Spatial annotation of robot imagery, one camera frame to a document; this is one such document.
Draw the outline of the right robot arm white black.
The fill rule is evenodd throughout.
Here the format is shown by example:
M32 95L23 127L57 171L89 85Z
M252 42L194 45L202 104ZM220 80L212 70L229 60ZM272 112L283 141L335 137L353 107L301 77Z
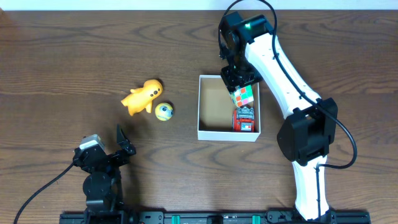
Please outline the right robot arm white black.
M228 61L221 77L228 91L265 81L277 100L284 117L277 142L294 168L295 208L304 220L319 221L330 209L320 164L334 141L336 103L305 83L265 16L243 19L233 12L222 17L219 33L220 56Z

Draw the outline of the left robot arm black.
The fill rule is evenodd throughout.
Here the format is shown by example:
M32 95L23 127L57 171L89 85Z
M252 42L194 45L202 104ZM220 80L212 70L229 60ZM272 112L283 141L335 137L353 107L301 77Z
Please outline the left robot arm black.
M120 150L107 154L100 136L93 134L81 140L75 149L73 165L89 173L83 183L86 206L91 212L112 212L124 206L120 167L130 163L136 148L125 136L120 125L116 128Z

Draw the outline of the red toy robot car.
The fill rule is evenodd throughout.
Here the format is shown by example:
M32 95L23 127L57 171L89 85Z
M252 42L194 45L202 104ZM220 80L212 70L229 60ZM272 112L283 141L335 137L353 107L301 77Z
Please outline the red toy robot car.
M233 130L235 132L254 132L254 109L244 106L236 108L233 113Z

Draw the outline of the rubik's cube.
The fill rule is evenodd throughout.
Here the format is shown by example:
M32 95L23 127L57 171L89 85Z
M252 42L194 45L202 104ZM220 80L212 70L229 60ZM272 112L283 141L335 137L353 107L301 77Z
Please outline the rubik's cube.
M252 86L248 85L242 88L238 88L236 91L230 94L230 97L232 99L232 102L237 107L249 105L254 101Z

